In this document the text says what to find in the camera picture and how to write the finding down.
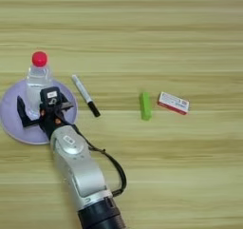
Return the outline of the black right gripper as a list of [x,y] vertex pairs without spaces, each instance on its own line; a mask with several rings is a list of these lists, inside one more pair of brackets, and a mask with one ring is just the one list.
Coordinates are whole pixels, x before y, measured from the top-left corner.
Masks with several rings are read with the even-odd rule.
[[23,99],[20,96],[17,97],[17,112],[23,127],[39,125],[49,139],[57,128],[68,125],[64,112],[72,107],[73,104],[63,93],[61,93],[59,105],[40,104],[40,118],[32,120],[26,112],[26,106]]

